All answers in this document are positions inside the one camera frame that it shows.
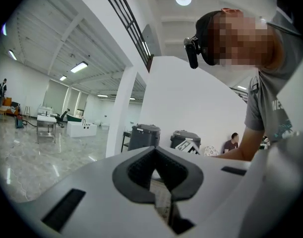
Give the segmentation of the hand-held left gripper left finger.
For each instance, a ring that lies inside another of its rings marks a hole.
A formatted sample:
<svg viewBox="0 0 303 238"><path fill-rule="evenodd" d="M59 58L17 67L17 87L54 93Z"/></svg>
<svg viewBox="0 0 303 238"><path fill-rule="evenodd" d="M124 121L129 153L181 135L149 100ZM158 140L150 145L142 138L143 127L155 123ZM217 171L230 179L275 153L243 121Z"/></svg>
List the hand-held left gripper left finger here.
<svg viewBox="0 0 303 238"><path fill-rule="evenodd" d="M152 204L129 201L115 188L112 174L140 149L91 162L66 176L37 199L17 203L19 216L42 238L165 238L166 224ZM83 193L60 231L44 218L69 192Z"/></svg>

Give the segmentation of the black mezzanine railing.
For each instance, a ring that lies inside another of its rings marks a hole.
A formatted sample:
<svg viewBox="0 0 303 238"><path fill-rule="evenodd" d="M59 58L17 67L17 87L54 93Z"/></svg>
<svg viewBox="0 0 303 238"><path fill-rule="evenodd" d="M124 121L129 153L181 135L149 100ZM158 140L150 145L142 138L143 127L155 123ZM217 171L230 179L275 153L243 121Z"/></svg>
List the black mezzanine railing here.
<svg viewBox="0 0 303 238"><path fill-rule="evenodd" d="M136 18L127 0L108 0L108 2L124 25L124 28L134 43L140 57L143 60L144 65L146 66L147 71L150 72L154 55L150 54L149 52L147 43L145 42Z"/></svg>

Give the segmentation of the floral round side table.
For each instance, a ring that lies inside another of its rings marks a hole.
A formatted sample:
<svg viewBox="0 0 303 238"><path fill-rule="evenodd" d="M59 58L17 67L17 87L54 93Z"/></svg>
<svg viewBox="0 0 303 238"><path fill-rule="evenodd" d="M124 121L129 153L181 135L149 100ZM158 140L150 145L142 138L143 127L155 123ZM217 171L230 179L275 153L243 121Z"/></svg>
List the floral round side table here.
<svg viewBox="0 0 303 238"><path fill-rule="evenodd" d="M203 150L204 156L218 156L220 153L213 146L206 146Z"/></svg>

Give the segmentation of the black lidded bin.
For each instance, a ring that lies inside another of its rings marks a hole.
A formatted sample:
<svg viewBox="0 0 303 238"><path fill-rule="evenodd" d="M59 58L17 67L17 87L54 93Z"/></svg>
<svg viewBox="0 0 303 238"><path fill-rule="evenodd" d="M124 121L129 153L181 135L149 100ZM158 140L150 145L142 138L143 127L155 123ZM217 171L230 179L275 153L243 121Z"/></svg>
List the black lidded bin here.
<svg viewBox="0 0 303 238"><path fill-rule="evenodd" d="M185 140L193 141L197 145L197 147L200 147L201 145L201 138L197 134L188 132L186 130L174 131L170 140L171 140L171 144L170 144L171 148L175 148Z"/></svg>

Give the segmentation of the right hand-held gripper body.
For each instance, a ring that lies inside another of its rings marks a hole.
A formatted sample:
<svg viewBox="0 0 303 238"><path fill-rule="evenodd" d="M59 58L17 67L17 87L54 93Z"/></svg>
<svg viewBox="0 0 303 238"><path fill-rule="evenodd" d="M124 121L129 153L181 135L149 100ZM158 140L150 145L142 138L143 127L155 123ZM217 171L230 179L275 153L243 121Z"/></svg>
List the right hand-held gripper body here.
<svg viewBox="0 0 303 238"><path fill-rule="evenodd" d="M190 138L186 138L182 143L177 145L175 149L195 155L200 155L200 149L197 145L197 142Z"/></svg>

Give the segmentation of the person's right forearm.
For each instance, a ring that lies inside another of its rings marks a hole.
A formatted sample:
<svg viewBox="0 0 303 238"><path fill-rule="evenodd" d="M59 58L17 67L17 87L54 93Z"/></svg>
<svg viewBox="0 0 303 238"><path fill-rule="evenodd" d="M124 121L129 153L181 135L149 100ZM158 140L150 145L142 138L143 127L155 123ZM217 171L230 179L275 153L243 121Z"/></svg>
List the person's right forearm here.
<svg viewBox="0 0 303 238"><path fill-rule="evenodd" d="M259 149L263 136L264 130L256 131L246 127L238 148L222 155L214 156L214 158L251 161Z"/></svg>

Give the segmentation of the black cap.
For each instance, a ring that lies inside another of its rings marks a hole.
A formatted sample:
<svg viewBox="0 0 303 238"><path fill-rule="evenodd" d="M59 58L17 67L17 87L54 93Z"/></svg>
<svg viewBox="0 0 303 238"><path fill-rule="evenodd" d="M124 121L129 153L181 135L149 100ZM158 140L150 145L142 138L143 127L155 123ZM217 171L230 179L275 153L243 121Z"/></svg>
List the black cap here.
<svg viewBox="0 0 303 238"><path fill-rule="evenodd" d="M220 10L209 12L199 18L196 22L196 38L198 41L198 49L204 61L210 65L215 66L218 63L218 58L214 58L213 48L209 44L213 42L214 34L209 33L213 19L215 16L221 14Z"/></svg>

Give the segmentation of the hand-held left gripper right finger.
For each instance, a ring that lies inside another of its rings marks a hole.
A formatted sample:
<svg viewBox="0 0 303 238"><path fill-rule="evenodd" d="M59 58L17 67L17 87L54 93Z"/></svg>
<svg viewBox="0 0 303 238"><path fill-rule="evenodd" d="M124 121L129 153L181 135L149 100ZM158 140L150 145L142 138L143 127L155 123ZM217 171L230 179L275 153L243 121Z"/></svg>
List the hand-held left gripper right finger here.
<svg viewBox="0 0 303 238"><path fill-rule="evenodd" d="M262 222L253 216L263 183L263 153L251 162L197 156L156 148L165 167L178 167L172 191L172 226L157 228L156 238L259 238Z"/></svg>

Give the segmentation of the orange sofa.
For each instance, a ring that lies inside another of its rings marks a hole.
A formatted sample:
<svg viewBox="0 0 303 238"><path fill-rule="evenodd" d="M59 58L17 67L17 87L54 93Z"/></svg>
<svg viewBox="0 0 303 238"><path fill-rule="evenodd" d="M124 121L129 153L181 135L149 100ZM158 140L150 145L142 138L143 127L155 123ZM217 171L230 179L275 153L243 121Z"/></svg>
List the orange sofa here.
<svg viewBox="0 0 303 238"><path fill-rule="evenodd" d="M3 100L2 107L6 109L6 114L14 115L14 116L20 115L21 106L19 103L13 102L12 98L6 97Z"/></svg>

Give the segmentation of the steel frame table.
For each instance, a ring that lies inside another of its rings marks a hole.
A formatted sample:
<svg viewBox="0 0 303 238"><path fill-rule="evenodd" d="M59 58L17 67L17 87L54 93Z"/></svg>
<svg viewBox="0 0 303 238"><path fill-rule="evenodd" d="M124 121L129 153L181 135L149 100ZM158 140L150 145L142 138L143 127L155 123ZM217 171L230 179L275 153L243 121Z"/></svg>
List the steel frame table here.
<svg viewBox="0 0 303 238"><path fill-rule="evenodd" d="M56 143L56 119L50 116L37 116L37 142L41 137L50 137Z"/></svg>

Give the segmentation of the white rectangular bathtub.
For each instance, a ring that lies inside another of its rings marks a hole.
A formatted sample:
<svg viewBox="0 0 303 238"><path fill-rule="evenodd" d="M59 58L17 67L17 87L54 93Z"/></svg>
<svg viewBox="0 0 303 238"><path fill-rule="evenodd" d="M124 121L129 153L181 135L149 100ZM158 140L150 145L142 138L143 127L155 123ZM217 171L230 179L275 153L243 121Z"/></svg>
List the white rectangular bathtub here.
<svg viewBox="0 0 303 238"><path fill-rule="evenodd" d="M85 122L67 122L67 134L70 137L88 137L95 136L97 133L97 126L93 123Z"/></svg>

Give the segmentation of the black office chair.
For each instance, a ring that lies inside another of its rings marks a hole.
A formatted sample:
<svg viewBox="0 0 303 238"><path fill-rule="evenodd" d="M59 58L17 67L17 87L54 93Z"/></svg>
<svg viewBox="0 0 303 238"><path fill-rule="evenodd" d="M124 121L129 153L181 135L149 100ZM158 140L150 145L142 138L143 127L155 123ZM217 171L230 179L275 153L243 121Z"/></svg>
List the black office chair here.
<svg viewBox="0 0 303 238"><path fill-rule="evenodd" d="M64 127L63 126L63 119L64 119L64 117L65 117L65 115L68 113L70 111L70 109L69 108L67 108L61 115L59 115L59 114L56 114L55 116L54 116L54 118L56 119L56 125L57 126L60 126L60 127Z"/></svg>

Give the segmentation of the grey printed t-shirt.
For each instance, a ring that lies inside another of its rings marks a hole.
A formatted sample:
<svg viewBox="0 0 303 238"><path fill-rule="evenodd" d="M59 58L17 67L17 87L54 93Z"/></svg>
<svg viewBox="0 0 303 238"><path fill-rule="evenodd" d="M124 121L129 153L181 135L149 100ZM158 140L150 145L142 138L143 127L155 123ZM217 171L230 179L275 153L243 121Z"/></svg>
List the grey printed t-shirt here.
<svg viewBox="0 0 303 238"><path fill-rule="evenodd" d="M264 130L273 143L294 133L277 95L303 59L303 40L296 35L296 28L280 11L270 22L275 25L275 32L283 47L283 61L275 69L258 69L256 76L251 79L244 123L252 130Z"/></svg>

